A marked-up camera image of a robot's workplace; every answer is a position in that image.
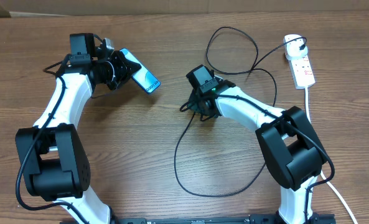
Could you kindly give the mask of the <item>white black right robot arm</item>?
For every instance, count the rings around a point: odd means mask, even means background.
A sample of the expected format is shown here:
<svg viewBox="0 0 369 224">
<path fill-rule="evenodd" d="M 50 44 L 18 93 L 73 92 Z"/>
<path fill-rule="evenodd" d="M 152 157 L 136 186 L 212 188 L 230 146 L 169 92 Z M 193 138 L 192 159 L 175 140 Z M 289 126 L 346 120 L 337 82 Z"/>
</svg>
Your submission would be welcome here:
<svg viewBox="0 0 369 224">
<path fill-rule="evenodd" d="M 266 105 L 204 65 L 186 77 L 193 90 L 182 110 L 200 113 L 202 120 L 230 118 L 255 132 L 266 167 L 281 187 L 280 218 L 310 223 L 312 190 L 330 159 L 305 112 Z"/>
</svg>

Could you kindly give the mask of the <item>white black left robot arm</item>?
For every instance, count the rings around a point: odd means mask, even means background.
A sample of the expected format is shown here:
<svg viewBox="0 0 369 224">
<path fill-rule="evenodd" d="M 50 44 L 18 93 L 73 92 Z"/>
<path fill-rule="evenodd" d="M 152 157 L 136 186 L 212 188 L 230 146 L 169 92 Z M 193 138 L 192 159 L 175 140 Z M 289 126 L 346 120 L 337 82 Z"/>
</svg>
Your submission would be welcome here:
<svg viewBox="0 0 369 224">
<path fill-rule="evenodd" d="M 90 186 L 91 169 L 77 132 L 86 102 L 95 87 L 117 90 L 143 66 L 126 49 L 115 50 L 109 39 L 70 35 L 70 53 L 56 63 L 55 91 L 42 116 L 15 136 L 20 168 L 15 194 L 30 211 L 63 207 L 77 223 L 116 223 L 112 208 Z"/>
</svg>

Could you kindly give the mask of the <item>blue Galaxy smartphone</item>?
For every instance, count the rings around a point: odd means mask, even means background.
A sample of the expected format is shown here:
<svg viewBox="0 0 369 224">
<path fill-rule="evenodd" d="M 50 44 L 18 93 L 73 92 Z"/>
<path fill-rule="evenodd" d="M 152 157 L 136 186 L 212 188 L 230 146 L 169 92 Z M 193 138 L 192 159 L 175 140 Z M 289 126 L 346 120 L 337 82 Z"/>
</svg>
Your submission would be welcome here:
<svg viewBox="0 0 369 224">
<path fill-rule="evenodd" d="M 160 81 L 126 48 L 120 50 L 131 62 L 140 64 L 141 68 L 132 75 L 132 79 L 147 93 L 151 94 L 160 85 Z"/>
</svg>

